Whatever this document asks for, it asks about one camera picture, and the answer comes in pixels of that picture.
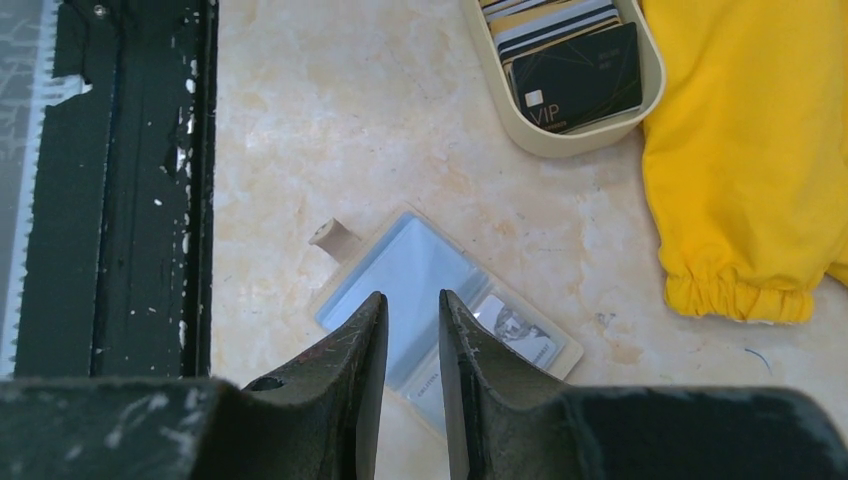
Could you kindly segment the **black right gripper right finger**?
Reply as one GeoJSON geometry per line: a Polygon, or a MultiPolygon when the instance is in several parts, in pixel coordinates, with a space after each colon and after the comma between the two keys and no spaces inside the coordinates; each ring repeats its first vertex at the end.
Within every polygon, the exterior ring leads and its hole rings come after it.
{"type": "Polygon", "coordinates": [[[484,330],[456,293],[441,291],[438,311],[451,478],[566,478],[563,383],[484,330]]]}

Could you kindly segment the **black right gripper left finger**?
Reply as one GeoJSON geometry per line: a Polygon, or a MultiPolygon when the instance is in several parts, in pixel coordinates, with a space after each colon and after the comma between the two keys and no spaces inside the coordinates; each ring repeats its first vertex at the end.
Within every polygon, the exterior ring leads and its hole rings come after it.
{"type": "Polygon", "coordinates": [[[371,479],[388,353],[388,300],[370,294],[313,346],[245,390],[245,478],[371,479]]]}

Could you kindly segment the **beige card holder wallet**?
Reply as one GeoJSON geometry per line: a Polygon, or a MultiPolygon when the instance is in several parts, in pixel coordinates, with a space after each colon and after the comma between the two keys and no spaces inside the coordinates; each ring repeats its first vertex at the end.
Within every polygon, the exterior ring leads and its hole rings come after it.
{"type": "Polygon", "coordinates": [[[389,340],[385,384],[408,402],[405,391],[423,362],[438,353],[438,297],[451,290],[472,310],[489,294],[515,308],[524,318],[563,335],[564,349],[548,374],[564,379],[584,354],[583,347],[516,290],[484,268],[442,230],[412,207],[400,208],[375,233],[360,237],[332,218],[309,241],[333,258],[338,268],[313,302],[315,321],[332,332],[374,291],[389,305],[389,340]]]}

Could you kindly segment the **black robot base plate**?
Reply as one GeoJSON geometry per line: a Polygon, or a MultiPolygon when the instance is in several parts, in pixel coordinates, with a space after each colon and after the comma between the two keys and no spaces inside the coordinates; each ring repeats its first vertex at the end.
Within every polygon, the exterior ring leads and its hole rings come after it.
{"type": "Polygon", "coordinates": [[[211,370],[216,1],[59,1],[10,379],[211,370]]]}

